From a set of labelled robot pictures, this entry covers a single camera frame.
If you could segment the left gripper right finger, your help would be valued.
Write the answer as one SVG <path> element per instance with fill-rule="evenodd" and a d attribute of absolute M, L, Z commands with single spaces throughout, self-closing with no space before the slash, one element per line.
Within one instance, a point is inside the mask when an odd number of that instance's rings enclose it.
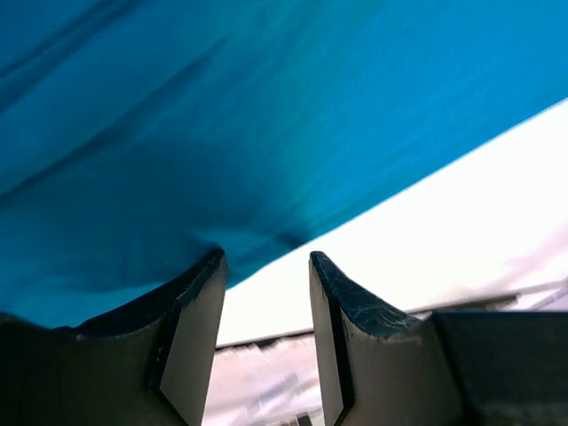
<path fill-rule="evenodd" d="M 433 312 L 417 319 L 310 255 L 328 425 L 564 425 L 565 312 Z"/>

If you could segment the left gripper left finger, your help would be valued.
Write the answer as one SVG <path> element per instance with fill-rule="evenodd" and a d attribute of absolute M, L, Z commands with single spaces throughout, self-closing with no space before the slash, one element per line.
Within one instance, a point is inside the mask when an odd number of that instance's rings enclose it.
<path fill-rule="evenodd" d="M 78 327 L 1 317 L 4 425 L 198 425 L 225 298 L 225 252 Z"/>

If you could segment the blue t shirt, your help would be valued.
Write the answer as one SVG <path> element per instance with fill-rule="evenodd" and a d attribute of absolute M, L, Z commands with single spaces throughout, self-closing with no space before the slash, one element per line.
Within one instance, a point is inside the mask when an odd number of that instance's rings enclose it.
<path fill-rule="evenodd" d="M 1 309 L 236 284 L 566 95 L 564 1 L 4 1 Z"/>

